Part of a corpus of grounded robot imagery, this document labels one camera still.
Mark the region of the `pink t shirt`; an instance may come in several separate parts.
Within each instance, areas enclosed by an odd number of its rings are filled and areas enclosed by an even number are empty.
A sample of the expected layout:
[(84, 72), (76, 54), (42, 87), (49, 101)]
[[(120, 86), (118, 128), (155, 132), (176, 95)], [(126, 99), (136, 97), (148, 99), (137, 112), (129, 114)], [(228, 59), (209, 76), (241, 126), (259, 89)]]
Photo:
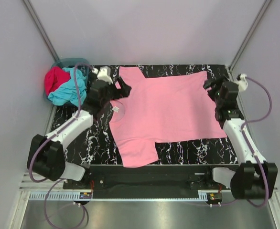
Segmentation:
[(156, 143), (226, 136), (215, 119), (215, 103), (203, 88), (205, 71), (146, 78), (138, 67), (120, 67), (119, 74), (131, 91), (111, 101), (109, 126), (124, 167), (156, 162)]

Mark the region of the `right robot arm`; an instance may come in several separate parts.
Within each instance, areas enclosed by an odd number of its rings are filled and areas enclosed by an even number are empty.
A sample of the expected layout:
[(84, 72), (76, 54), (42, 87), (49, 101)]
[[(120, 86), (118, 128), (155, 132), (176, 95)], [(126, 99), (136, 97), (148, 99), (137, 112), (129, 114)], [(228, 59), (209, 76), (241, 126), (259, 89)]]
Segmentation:
[(245, 120), (238, 107), (238, 94), (248, 88), (249, 82), (267, 91), (266, 87), (246, 74), (239, 74), (236, 81), (225, 77), (209, 79), (203, 85), (216, 105), (215, 118), (230, 140), (239, 164), (236, 171), (226, 167), (213, 168), (204, 177), (204, 183), (209, 189), (222, 184), (230, 188), (234, 199), (244, 199), (261, 208), (272, 197), (278, 168), (275, 163), (267, 162), (256, 147), (247, 129), (251, 121)]

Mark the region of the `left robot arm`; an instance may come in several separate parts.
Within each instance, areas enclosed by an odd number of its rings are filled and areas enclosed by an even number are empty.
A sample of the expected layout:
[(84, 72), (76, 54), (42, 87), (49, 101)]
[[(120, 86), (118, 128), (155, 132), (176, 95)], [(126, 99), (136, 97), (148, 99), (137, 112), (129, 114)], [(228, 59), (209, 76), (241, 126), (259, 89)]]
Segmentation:
[(104, 106), (112, 100), (126, 98), (131, 92), (121, 77), (118, 85), (111, 80), (96, 79), (92, 82), (84, 103), (65, 123), (46, 135), (36, 135), (31, 141), (27, 168), (30, 179), (36, 173), (45, 180), (57, 181), (70, 179), (80, 188), (90, 184), (89, 175), (84, 167), (65, 160), (64, 150), (85, 130), (89, 129)]

